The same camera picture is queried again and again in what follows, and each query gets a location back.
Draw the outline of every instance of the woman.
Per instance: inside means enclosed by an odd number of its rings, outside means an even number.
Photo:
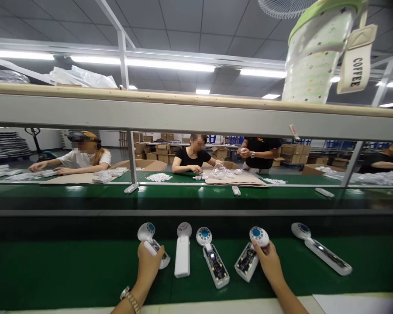
[[[74,150],[57,159],[41,161],[30,166],[31,172],[37,172],[46,166],[58,166],[54,169],[58,175],[90,173],[106,170],[110,166],[110,152],[102,147],[101,141],[91,132],[75,132],[68,134]]]
[[[202,151],[206,142],[207,138],[204,135],[191,134],[191,145],[177,151],[172,164],[172,172],[178,174],[193,171],[196,174],[201,174],[204,162],[214,167],[215,159],[206,151]]]

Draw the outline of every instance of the white t-shirt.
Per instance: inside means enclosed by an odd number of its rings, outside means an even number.
[[[93,166],[93,159],[95,158],[95,154],[87,154],[81,153],[76,150],[72,150],[68,154],[58,157],[58,159],[62,162],[62,165],[65,168],[70,169],[79,169]],[[99,164],[105,162],[110,165],[111,155],[108,150],[105,150],[105,153],[100,158]]]

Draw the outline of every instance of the ceiling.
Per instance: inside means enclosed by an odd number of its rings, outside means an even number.
[[[107,2],[139,48],[285,60],[287,39],[296,23],[265,15],[257,0]],[[373,49],[393,54],[393,4],[388,0],[370,4],[368,23],[379,26]],[[95,0],[0,0],[0,38],[117,45],[116,31]],[[70,61],[14,62],[40,73],[53,66],[70,68]],[[121,81],[116,66],[78,66]],[[139,89],[195,92],[198,88],[254,97],[281,94],[283,89],[283,80],[242,76],[232,68],[201,73],[129,67],[128,73],[130,84]],[[358,100],[342,97],[341,102],[369,104],[369,94]],[[331,91],[329,101],[337,102],[338,97]]]

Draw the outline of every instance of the worker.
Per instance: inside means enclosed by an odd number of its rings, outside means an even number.
[[[237,154],[246,158],[243,170],[254,174],[269,174],[274,158],[281,155],[281,140],[269,137],[245,137]]]
[[[173,159],[172,172],[175,174],[183,172],[194,172],[197,175],[203,171],[201,169],[204,162],[215,166],[216,160],[206,151],[203,151],[207,143],[207,136],[203,134],[191,134],[190,146],[180,148]]]
[[[383,152],[372,153],[369,155],[358,173],[377,173],[393,171],[393,144]]]
[[[59,166],[54,169],[58,175],[90,173],[106,170],[110,166],[110,152],[102,147],[101,140],[91,132],[74,132],[68,134],[74,149],[68,154],[51,160],[41,161],[28,169],[37,172],[46,166]]]
[[[252,244],[258,254],[263,273],[271,284],[284,314],[308,314],[284,279],[275,245],[270,241],[268,252],[265,254],[255,241]],[[153,256],[144,246],[144,242],[140,243],[138,246],[137,281],[132,290],[129,287],[124,290],[121,296],[123,300],[112,310],[111,314],[139,313],[157,276],[164,252],[165,248],[162,246],[157,255]]]

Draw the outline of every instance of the black t-shirt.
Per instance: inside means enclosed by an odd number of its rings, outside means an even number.
[[[195,159],[189,158],[188,153],[186,152],[186,148],[183,147],[179,149],[175,157],[180,158],[182,161],[180,162],[181,166],[191,166],[191,165],[198,165],[202,166],[204,162],[207,162],[211,159],[210,154],[208,154],[206,151],[200,151]]]
[[[382,169],[382,168],[375,168],[371,165],[373,163],[385,161],[385,162],[392,162],[393,163],[393,156],[389,156],[382,153],[373,153],[369,155],[364,163],[362,164],[361,168],[358,170],[358,173],[377,173],[377,172],[390,172],[393,169]]]
[[[245,137],[248,141],[248,149],[254,152],[264,152],[271,149],[276,149],[281,147],[281,140],[277,138],[269,137]],[[272,167],[273,159],[264,158],[246,158],[246,164],[250,168],[257,169],[270,169]]]

